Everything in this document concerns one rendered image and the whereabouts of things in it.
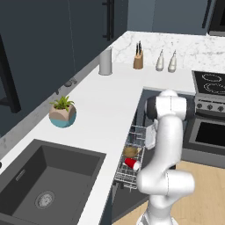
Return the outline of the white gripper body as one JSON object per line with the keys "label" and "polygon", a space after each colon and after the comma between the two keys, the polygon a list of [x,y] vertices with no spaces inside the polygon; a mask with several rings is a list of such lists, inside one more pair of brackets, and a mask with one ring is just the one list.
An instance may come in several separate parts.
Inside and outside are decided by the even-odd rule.
{"label": "white gripper body", "polygon": [[157,125],[158,125],[158,120],[154,120],[153,124],[146,128],[146,134],[145,134],[146,149],[152,149],[156,146]]}

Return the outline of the brown bowl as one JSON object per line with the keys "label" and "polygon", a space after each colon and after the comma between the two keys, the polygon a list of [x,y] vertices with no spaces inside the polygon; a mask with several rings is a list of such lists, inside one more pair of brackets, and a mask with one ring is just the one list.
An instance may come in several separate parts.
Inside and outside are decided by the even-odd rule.
{"label": "brown bowl", "polygon": [[138,154],[138,148],[132,146],[126,146],[123,149],[123,156],[133,158]]}

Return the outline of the dark dishwasher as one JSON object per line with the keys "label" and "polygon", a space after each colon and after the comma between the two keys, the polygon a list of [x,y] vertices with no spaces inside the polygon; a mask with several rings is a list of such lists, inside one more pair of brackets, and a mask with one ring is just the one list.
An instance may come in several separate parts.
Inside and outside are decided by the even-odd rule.
{"label": "dark dishwasher", "polygon": [[139,101],[139,104],[137,106],[136,110],[136,119],[135,119],[135,132],[142,134],[144,133],[143,127],[148,127],[153,124],[152,120],[149,120],[144,112],[144,106],[145,102],[148,98],[153,97],[153,96],[158,96],[159,91],[152,91],[152,90],[143,90],[142,95]]}

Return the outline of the red cup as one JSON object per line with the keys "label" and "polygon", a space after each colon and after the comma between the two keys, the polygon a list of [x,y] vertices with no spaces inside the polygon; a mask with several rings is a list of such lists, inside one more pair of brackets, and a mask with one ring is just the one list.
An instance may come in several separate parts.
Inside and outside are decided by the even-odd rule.
{"label": "red cup", "polygon": [[138,171],[141,166],[141,163],[133,158],[126,158],[125,164],[134,171]]}

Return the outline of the oven door with dark window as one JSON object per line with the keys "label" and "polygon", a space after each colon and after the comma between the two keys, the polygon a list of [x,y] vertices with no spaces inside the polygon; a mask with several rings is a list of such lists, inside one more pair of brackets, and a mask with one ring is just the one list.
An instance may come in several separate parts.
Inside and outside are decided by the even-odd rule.
{"label": "oven door with dark window", "polygon": [[225,156],[225,121],[200,116],[189,120],[183,146],[185,149]]}

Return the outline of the dark dishwasher door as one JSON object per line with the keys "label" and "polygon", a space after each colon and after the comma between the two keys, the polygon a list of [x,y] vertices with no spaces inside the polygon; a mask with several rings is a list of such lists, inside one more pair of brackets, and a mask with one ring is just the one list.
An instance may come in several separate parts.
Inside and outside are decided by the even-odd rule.
{"label": "dark dishwasher door", "polygon": [[139,192],[138,189],[129,189],[120,181],[114,180],[112,183],[112,223],[148,200],[147,194]]}

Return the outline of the dark cupboard door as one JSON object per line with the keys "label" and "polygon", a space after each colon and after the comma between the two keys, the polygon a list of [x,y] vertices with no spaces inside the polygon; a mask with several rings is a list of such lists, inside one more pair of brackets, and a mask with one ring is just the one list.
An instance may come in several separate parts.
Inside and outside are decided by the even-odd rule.
{"label": "dark cupboard door", "polygon": [[110,46],[127,30],[128,0],[115,0],[114,37],[106,34],[105,0],[69,0],[69,15],[73,38],[75,72]]}

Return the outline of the pale grey bottle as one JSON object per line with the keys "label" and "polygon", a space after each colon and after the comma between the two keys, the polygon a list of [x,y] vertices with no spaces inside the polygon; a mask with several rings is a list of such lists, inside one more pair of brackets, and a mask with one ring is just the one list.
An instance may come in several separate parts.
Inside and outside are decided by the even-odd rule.
{"label": "pale grey bottle", "polygon": [[156,62],[156,71],[162,71],[162,70],[163,70],[163,50],[161,50],[161,53]]}
{"label": "pale grey bottle", "polygon": [[173,53],[173,56],[171,57],[171,60],[168,66],[168,71],[170,73],[173,73],[176,71],[176,68],[177,68],[177,54]]}

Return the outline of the wooden knife block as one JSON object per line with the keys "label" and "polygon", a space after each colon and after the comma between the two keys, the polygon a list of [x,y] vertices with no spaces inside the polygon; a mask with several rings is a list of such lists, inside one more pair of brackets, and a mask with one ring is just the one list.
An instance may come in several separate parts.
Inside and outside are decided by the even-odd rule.
{"label": "wooden knife block", "polygon": [[143,52],[142,52],[142,44],[138,42],[136,44],[136,52],[134,56],[134,69],[142,69],[143,68]]}

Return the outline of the steel stove with black hob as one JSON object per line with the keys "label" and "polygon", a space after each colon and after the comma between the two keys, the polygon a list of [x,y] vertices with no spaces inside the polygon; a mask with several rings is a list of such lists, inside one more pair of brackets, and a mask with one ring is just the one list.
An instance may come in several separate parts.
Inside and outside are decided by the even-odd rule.
{"label": "steel stove with black hob", "polygon": [[[192,76],[196,90],[195,117],[225,121],[225,74],[193,71]],[[198,103],[202,104],[202,108],[197,108]],[[213,106],[212,110],[207,109],[210,104]],[[218,111],[219,106],[224,107],[222,112]],[[184,146],[182,159],[225,169],[225,156],[185,149]]]}

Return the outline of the potted green plant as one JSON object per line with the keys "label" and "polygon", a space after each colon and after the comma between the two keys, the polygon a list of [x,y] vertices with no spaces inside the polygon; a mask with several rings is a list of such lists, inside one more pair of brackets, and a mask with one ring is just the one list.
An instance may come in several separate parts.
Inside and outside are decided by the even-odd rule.
{"label": "potted green plant", "polygon": [[68,97],[62,96],[54,102],[50,102],[49,119],[56,127],[70,127],[76,119],[74,102]]}

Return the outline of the dark grey sink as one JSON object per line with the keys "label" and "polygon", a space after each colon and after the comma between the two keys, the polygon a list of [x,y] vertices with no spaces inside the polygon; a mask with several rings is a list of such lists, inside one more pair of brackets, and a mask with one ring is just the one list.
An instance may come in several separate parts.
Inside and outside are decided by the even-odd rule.
{"label": "dark grey sink", "polygon": [[41,140],[0,161],[0,225],[78,225],[105,154]]}

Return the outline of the black microwave oven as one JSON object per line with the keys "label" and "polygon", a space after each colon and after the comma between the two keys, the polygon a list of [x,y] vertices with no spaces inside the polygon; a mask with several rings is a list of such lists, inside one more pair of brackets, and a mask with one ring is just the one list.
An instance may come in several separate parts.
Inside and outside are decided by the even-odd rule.
{"label": "black microwave oven", "polygon": [[207,33],[225,37],[225,0],[216,0]]}

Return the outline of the dark tall cupboard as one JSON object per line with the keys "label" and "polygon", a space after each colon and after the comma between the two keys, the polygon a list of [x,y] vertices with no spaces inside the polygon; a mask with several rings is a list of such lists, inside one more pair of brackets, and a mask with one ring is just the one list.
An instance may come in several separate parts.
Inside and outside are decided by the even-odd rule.
{"label": "dark tall cupboard", "polygon": [[75,72],[69,0],[0,0],[0,35],[21,110],[0,106],[0,136]]}

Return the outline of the grey wall socket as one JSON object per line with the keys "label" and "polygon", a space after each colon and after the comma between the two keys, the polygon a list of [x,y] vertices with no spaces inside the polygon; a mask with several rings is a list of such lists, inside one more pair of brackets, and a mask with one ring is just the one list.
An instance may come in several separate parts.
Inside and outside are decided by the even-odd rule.
{"label": "grey wall socket", "polygon": [[77,80],[76,79],[70,79],[70,80],[68,80],[65,84],[64,84],[64,86],[65,87],[70,87],[72,84],[77,84]]}

